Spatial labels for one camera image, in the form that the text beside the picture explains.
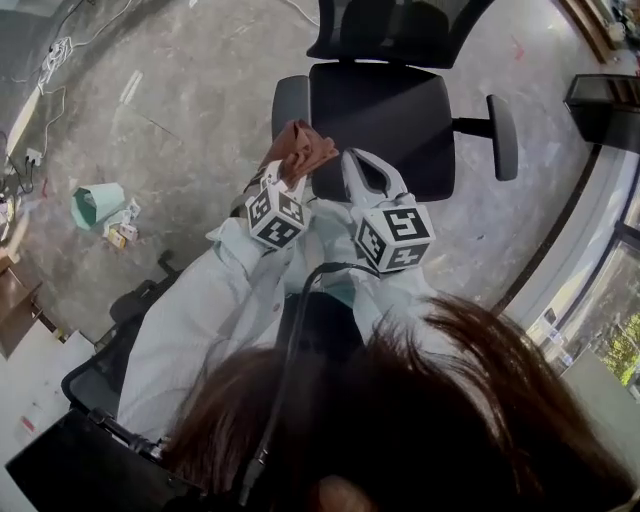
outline brown hair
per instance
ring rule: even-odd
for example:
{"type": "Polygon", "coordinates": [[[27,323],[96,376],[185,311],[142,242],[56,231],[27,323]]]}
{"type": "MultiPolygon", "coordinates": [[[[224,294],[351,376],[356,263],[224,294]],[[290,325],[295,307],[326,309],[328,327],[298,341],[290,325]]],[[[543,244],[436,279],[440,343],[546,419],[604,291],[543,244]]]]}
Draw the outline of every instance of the brown hair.
{"type": "MultiPolygon", "coordinates": [[[[252,500],[315,508],[330,475],[382,510],[605,512],[631,498],[631,477],[521,329],[459,299],[432,303],[425,321],[463,357],[425,353],[397,328],[347,362],[298,354],[252,500]]],[[[205,376],[166,467],[216,494],[236,489],[283,364],[279,349],[252,349],[205,376]]]]}

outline chair armrest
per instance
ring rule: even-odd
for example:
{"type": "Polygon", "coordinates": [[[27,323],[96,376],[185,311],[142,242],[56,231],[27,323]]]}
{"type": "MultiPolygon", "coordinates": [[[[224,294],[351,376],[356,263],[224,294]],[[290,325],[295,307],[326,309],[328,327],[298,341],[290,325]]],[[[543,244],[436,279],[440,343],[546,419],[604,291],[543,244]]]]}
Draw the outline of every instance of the chair armrest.
{"type": "Polygon", "coordinates": [[[296,75],[283,78],[276,86],[271,111],[271,137],[273,140],[288,121],[302,119],[311,125],[311,99],[309,77],[296,75]]]}
{"type": "Polygon", "coordinates": [[[494,95],[487,97],[487,105],[494,132],[496,178],[499,181],[515,180],[518,177],[518,135],[509,105],[494,95]]]}
{"type": "Polygon", "coordinates": [[[489,119],[454,119],[453,130],[492,139],[496,178],[498,181],[515,180],[518,177],[518,135],[509,105],[494,95],[487,97],[487,105],[489,119]]]}

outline black cable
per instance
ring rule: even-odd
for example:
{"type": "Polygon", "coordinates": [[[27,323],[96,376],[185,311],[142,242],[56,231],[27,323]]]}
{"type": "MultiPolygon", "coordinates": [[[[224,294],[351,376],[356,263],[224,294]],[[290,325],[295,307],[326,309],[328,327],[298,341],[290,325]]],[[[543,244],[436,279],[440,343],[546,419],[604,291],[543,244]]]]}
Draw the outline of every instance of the black cable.
{"type": "Polygon", "coordinates": [[[11,155],[9,154],[9,137],[7,137],[7,134],[2,130],[0,130],[0,135],[2,135],[2,138],[4,138],[5,154],[7,155],[7,159],[9,160],[11,167],[13,167],[13,170],[16,171],[16,176],[18,177],[18,184],[20,185],[20,188],[25,194],[30,194],[31,192],[33,192],[33,166],[36,163],[35,159],[29,162],[29,157],[27,156],[25,157],[25,160],[24,160],[24,174],[25,174],[24,178],[29,178],[29,181],[31,182],[31,187],[29,188],[29,190],[27,190],[24,188],[24,185],[22,184],[22,179],[21,179],[20,171],[18,170],[18,166],[14,163],[14,161],[11,159],[11,155]],[[29,163],[31,163],[30,177],[29,177],[29,163]]]}
{"type": "Polygon", "coordinates": [[[296,308],[296,314],[294,317],[293,326],[291,328],[291,333],[289,335],[289,340],[287,342],[287,353],[285,356],[284,369],[282,371],[282,377],[280,379],[278,391],[273,401],[273,405],[271,406],[269,419],[267,420],[267,425],[264,429],[264,433],[262,434],[262,438],[260,439],[260,443],[258,444],[258,448],[256,449],[253,459],[251,459],[251,461],[249,462],[244,478],[242,480],[242,488],[240,489],[240,497],[238,500],[238,503],[242,507],[247,506],[247,502],[249,501],[249,494],[251,493],[251,490],[253,489],[256,481],[258,480],[258,478],[260,478],[260,475],[265,468],[265,463],[269,454],[273,433],[279,420],[280,410],[282,409],[282,404],[284,403],[285,394],[289,385],[291,367],[293,366],[293,361],[298,350],[298,344],[300,343],[302,324],[304,321],[305,313],[307,311],[307,304],[309,302],[309,293],[311,291],[311,286],[313,286],[315,280],[322,274],[331,274],[349,268],[367,272],[368,274],[371,274],[378,278],[380,277],[379,272],[377,272],[376,270],[365,267],[363,265],[357,265],[355,263],[323,263],[313,272],[311,272],[311,275],[304,283],[302,293],[300,294],[300,300],[298,301],[298,307],[296,308]]]}

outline chair backrest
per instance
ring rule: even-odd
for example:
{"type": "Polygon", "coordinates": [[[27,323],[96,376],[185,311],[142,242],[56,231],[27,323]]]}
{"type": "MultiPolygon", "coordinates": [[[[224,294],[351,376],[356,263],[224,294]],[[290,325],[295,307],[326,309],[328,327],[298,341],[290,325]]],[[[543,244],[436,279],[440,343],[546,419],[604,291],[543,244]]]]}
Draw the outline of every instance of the chair backrest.
{"type": "Polygon", "coordinates": [[[493,0],[319,0],[320,32],[307,55],[452,68],[493,0]]]}

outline white lab coat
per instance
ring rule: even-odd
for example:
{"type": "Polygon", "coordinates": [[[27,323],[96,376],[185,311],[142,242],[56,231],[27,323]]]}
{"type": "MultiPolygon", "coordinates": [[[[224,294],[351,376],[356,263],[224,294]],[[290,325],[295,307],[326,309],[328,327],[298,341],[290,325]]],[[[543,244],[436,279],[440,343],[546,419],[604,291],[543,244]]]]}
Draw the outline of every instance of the white lab coat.
{"type": "MultiPolygon", "coordinates": [[[[273,346],[285,295],[301,291],[315,267],[325,261],[366,265],[356,255],[347,207],[324,200],[309,207],[310,229],[290,249],[267,251],[249,236],[244,219],[227,219],[207,235],[213,247],[144,319],[129,358],[120,424],[153,441],[166,435],[205,361],[211,369],[236,350],[273,346]]],[[[434,295],[421,269],[382,279],[350,270],[324,276],[320,289],[351,302],[364,340],[386,315],[412,329],[428,352],[458,355],[421,320],[429,310],[423,299],[434,295]]]]}

